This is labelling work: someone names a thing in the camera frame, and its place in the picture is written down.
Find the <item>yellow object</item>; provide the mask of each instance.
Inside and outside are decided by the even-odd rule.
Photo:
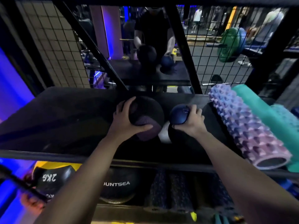
[[[191,214],[191,217],[192,217],[193,221],[196,222],[197,214],[195,212],[191,212],[190,214]]]
[[[49,169],[56,169],[56,168],[66,167],[66,166],[72,166],[75,169],[75,171],[77,171],[81,165],[82,165],[81,163],[62,163],[62,162],[37,161],[35,163],[34,169],[36,167],[40,167],[40,168],[49,170]]]
[[[234,15],[236,14],[237,6],[233,7],[233,10],[231,11],[228,23],[226,25],[226,30],[230,29],[231,27],[231,22],[233,21]]]

